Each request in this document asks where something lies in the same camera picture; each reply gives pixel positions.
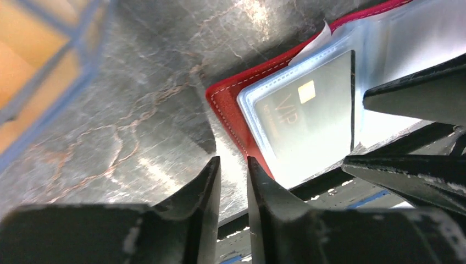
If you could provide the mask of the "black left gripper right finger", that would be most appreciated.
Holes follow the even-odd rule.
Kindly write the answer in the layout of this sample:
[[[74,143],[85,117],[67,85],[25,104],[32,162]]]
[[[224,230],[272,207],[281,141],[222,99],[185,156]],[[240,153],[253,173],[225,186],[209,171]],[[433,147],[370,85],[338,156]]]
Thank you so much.
[[[465,263],[465,234],[432,208],[313,208],[248,162],[254,263]]]

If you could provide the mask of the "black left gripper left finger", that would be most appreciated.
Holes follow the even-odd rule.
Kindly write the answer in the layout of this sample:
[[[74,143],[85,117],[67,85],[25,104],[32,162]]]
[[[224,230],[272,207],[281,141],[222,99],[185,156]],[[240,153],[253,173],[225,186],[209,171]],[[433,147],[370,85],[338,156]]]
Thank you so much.
[[[153,209],[158,216],[153,263],[213,263],[221,191],[220,157]]]

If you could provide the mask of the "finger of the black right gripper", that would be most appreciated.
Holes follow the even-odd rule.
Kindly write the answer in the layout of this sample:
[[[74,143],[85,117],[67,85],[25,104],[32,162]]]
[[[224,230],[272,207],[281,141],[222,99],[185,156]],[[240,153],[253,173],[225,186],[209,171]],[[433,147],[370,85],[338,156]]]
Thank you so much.
[[[364,93],[365,109],[465,126],[465,54]]]
[[[354,155],[342,170],[404,198],[465,215],[465,156]]]

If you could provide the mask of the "single black VIP card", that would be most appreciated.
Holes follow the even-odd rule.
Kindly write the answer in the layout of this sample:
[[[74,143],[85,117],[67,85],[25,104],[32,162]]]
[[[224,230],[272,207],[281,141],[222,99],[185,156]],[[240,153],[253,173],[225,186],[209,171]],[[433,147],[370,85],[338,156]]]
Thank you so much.
[[[255,103],[275,174],[311,175],[351,151],[354,59],[347,51]]]

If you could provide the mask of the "red leather card holder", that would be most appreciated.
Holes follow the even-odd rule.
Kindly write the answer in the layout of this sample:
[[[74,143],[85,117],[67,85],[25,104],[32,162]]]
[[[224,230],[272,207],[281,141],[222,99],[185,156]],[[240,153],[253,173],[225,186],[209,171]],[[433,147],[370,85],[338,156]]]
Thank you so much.
[[[465,1],[386,1],[212,85],[206,99],[243,155],[292,188],[421,126],[365,110],[366,90],[464,53]]]

